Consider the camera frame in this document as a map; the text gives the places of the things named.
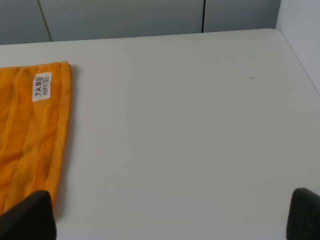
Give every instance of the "white table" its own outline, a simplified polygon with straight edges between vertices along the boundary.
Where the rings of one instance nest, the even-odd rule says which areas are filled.
[[[320,97],[271,29],[0,46],[73,65],[58,240],[281,240],[320,193]]]

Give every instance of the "orange cloth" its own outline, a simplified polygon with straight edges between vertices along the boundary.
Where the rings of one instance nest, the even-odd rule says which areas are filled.
[[[52,73],[51,96],[33,102],[36,74]],[[54,203],[72,100],[68,62],[0,68],[0,214],[37,190]]]

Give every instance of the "towel label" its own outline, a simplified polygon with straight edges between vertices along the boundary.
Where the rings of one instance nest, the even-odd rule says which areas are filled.
[[[51,80],[51,72],[42,72],[35,75],[32,85],[32,102],[51,97]]]

